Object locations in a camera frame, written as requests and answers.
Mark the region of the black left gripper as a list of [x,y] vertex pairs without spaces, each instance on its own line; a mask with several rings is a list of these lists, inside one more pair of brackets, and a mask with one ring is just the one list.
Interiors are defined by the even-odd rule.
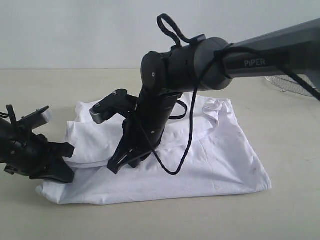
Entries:
[[49,142],[42,135],[28,140],[4,140],[4,171],[31,180],[70,184],[74,180],[75,173],[64,158],[71,158],[74,151],[75,147],[70,143]]

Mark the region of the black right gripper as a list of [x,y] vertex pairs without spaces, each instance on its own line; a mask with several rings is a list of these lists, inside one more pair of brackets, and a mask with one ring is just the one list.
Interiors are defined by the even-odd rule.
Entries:
[[122,128],[123,136],[107,163],[114,174],[125,165],[136,168],[160,145],[159,117],[129,117],[123,121]]

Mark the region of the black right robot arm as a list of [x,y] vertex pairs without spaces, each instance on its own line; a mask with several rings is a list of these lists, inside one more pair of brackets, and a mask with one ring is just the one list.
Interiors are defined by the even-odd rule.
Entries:
[[223,90],[235,78],[286,75],[316,99],[320,97],[318,19],[238,43],[204,35],[186,38],[167,15],[157,21],[174,46],[143,57],[138,97],[118,89],[104,101],[104,120],[115,114],[124,117],[123,135],[107,163],[115,174],[124,165],[135,168],[155,152],[183,93]]

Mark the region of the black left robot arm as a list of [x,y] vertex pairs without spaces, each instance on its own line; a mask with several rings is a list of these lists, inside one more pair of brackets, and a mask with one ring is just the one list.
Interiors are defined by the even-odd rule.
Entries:
[[70,158],[74,150],[67,142],[50,142],[42,134],[0,120],[0,162],[10,175],[70,184],[75,173],[64,158]]

